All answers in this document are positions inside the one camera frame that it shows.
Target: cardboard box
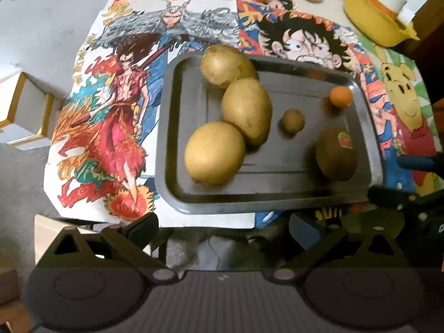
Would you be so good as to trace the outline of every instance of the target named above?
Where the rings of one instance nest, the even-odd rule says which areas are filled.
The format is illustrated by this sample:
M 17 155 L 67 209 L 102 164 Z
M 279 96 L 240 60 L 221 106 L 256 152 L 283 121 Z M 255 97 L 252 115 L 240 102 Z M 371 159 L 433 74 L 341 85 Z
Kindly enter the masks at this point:
M 17 299 L 19 296 L 17 271 L 12 268 L 0 268 L 0 304 Z
M 39 133 L 47 97 L 24 73 L 0 83 L 0 142 L 10 143 Z
M 60 100 L 55 99 L 51 94 L 46 94 L 44 115 L 37 134 L 27 138 L 13 140 L 8 142 L 8 144 L 20 150 L 30 150 L 50 146 L 52 134 L 62 107 L 63 103 Z

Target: red dress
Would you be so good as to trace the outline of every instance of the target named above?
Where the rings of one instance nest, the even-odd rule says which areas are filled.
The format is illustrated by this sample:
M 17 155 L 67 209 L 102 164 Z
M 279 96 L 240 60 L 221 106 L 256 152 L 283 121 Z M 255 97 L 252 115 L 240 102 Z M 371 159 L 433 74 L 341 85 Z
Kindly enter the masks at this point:
M 410 131 L 406 125 L 401 121 L 399 116 L 398 126 L 402 133 L 402 139 L 404 142 L 404 151 L 408 155 L 414 156 L 434 156 L 437 154 L 435 145 L 433 142 L 433 134 L 427 125 L 427 119 L 422 117 L 422 126 L 418 129 Z M 413 171 L 413 179 L 416 185 L 423 185 L 425 171 Z
M 87 147 L 99 167 L 118 181 L 126 177 L 125 162 L 133 176 L 145 170 L 146 153 L 133 134 L 134 112 L 131 105 L 139 100 L 148 73 L 137 67 L 132 70 L 131 74 L 114 78 L 115 100 L 105 119 L 98 124 L 96 138 Z

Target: baking tray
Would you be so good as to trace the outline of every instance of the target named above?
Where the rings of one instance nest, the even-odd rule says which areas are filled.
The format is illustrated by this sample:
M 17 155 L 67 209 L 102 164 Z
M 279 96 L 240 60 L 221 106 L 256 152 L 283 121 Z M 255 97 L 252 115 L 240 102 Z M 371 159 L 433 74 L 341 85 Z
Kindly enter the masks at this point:
M 246 55 L 267 90 L 273 117 L 268 140 L 248 152 L 235 177 L 225 185 L 194 183 L 183 160 L 192 133 L 221 120 L 224 89 L 200 72 L 202 52 L 176 57 L 168 65 L 162 92 L 155 184 L 173 208 L 186 214 L 241 213 L 330 206 L 367 200 L 370 185 L 383 182 L 383 169 L 372 118 L 358 84 L 346 73 L 309 62 Z M 348 86 L 354 103 L 330 109 L 336 85 Z M 306 125 L 294 138 L 283 135 L 279 119 L 290 107 L 299 109 Z M 315 160 L 315 142 L 331 125 L 347 129 L 358 154 L 358 167 L 348 181 L 329 181 Z

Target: gray floor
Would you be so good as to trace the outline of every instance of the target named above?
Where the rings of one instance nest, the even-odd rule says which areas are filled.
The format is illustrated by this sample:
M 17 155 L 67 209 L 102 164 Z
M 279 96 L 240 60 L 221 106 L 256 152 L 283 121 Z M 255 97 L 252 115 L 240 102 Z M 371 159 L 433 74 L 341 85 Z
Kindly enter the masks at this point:
M 16 267 L 21 283 L 35 262 L 34 216 L 59 216 L 43 192 L 48 150 L 0 144 L 0 264 Z

